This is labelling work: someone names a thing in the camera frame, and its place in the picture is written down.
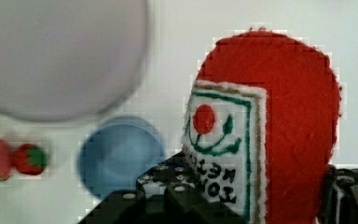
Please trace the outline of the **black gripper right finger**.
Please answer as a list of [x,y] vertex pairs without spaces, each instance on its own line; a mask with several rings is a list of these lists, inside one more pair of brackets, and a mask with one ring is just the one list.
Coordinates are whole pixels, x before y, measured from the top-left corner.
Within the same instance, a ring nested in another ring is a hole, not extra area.
[[319,224],[358,224],[358,168],[329,166],[324,176]]

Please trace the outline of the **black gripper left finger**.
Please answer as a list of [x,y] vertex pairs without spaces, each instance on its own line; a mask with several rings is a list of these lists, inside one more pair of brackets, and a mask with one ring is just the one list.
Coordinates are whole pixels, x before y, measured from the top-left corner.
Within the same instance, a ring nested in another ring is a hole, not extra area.
[[110,193],[78,224],[246,224],[194,187],[194,173],[180,152],[138,177],[135,189]]

